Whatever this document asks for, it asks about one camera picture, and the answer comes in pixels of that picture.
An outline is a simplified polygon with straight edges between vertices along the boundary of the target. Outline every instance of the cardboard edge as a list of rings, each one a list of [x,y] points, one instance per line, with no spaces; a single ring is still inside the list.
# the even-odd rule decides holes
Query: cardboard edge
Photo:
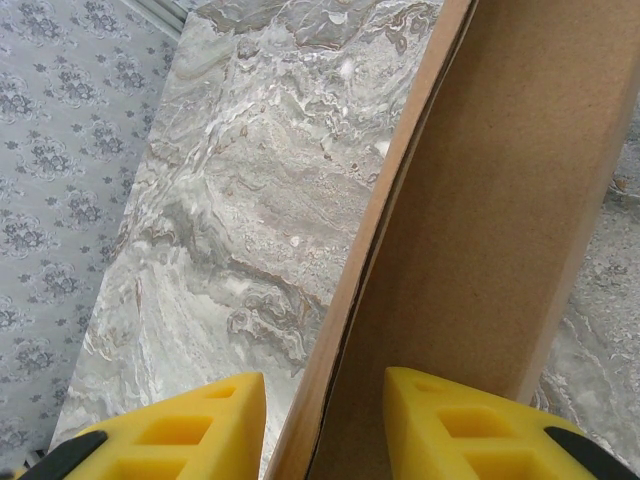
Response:
[[[462,43],[477,2],[446,0],[442,6],[336,293],[267,467],[265,480],[292,480],[306,477],[309,473],[351,321],[360,305],[427,117]],[[332,357],[331,362],[326,361],[327,356]]]
[[[561,318],[562,312],[567,306],[567,301],[571,295],[576,276],[580,270],[589,241],[596,227],[599,216],[598,211],[607,193],[611,177],[613,176],[620,156],[620,150],[627,135],[628,126],[631,123],[636,98],[640,91],[640,45],[636,52],[636,58],[630,61],[635,64],[635,72],[629,80],[626,92],[620,98],[617,106],[617,110],[620,111],[618,122],[612,127],[609,135],[610,140],[603,148],[602,153],[602,158],[613,160],[602,162],[600,171],[595,175],[594,183],[597,187],[589,192],[587,200],[585,201],[585,208],[588,209],[588,214],[583,215],[583,219],[580,222],[578,235],[568,252],[568,258],[563,265],[558,288],[553,295],[551,308],[549,308],[547,312],[544,322],[545,327],[540,332],[540,337],[532,354],[531,363],[522,373],[522,385],[520,389],[514,393],[514,398],[520,403],[529,404],[535,393],[535,389],[540,380],[540,372],[544,370],[551,351],[553,339],[557,332],[558,322],[554,319]]]

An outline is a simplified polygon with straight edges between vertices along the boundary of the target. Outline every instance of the marble tile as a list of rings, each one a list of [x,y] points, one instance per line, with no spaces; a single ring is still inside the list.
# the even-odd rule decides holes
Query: marble tile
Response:
[[[536,398],[539,406],[576,423],[636,472],[640,472],[639,239],[640,198],[612,190]]]
[[[54,444],[260,370],[269,458],[439,7],[220,0],[190,15]],[[640,470],[634,118],[535,404]]]

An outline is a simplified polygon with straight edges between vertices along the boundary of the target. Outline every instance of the gray wall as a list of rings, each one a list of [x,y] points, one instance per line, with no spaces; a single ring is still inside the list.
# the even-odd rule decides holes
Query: gray wall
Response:
[[[53,433],[173,49],[117,0],[0,2],[0,467]]]

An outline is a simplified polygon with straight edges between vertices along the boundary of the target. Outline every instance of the cardboard sheet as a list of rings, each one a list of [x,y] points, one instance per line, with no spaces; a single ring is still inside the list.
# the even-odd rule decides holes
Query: cardboard sheet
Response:
[[[639,63],[637,0],[447,0],[267,478],[390,478],[387,366],[529,401]]]

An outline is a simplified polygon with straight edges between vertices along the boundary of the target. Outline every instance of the gray marble surface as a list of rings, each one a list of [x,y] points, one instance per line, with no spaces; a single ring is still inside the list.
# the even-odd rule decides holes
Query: gray marble surface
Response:
[[[190,15],[54,444],[260,370],[268,459],[438,9],[220,0]],[[635,128],[536,402],[640,469]]]

